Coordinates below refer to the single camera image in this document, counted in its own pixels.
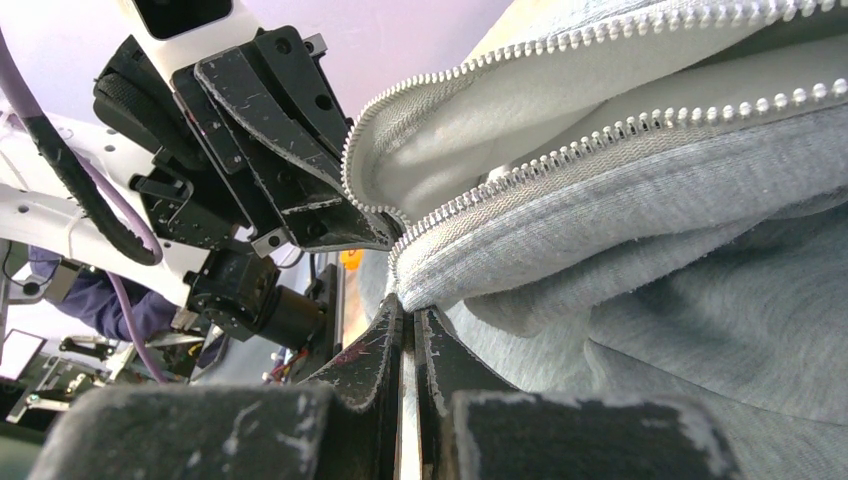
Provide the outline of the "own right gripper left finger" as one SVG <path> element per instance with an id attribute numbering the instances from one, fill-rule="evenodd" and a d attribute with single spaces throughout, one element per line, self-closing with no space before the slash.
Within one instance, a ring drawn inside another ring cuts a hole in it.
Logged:
<path id="1" fill-rule="evenodd" d="M 403 309 L 285 385 L 108 387 L 51 430 L 34 479 L 389 479 Z"/>

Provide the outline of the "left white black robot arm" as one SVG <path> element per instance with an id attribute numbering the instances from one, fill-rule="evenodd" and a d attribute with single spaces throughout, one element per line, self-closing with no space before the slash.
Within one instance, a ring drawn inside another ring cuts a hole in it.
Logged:
<path id="1" fill-rule="evenodd" d="M 1 236 L 52 250 L 60 271 L 111 271 L 183 303 L 233 339 L 293 360 L 256 385 L 105 384 L 73 400 L 34 479 L 390 479 L 403 315 L 390 301 L 346 349 L 341 282 L 280 284 L 278 246 L 385 249 L 398 235 L 342 190 L 349 120 L 320 66 L 321 37 L 194 30 L 200 52 L 163 81 L 128 38 L 95 84 L 104 128 L 32 106 L 8 53 L 17 122 L 1 150 Z"/>

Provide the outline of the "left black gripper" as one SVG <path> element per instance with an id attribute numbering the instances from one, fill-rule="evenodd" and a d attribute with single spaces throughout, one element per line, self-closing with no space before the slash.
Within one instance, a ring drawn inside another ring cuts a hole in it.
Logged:
<path id="1" fill-rule="evenodd" d="M 266 257 L 290 244 L 308 252 L 386 249 L 394 226 L 345 196 L 341 153 L 349 124 L 324 75 L 326 45 L 291 26 L 255 37 L 174 74 L 170 91 L 134 37 L 94 87 L 106 125 L 151 153 L 131 177 L 162 239 Z"/>

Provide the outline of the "grey zip-up jacket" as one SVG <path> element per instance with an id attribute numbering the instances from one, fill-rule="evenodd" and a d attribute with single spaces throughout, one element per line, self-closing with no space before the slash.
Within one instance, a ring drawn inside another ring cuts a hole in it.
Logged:
<path id="1" fill-rule="evenodd" d="M 680 396 L 738 479 L 847 475 L 847 5 L 553 1 L 346 141 L 409 311 L 530 393 Z"/>

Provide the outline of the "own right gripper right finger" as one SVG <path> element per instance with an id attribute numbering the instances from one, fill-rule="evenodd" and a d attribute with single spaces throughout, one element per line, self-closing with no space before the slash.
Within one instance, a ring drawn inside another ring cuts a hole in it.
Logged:
<path id="1" fill-rule="evenodd" d="M 525 392 L 447 328 L 413 316 L 427 479 L 738 479 L 711 414 L 680 396 Z"/>

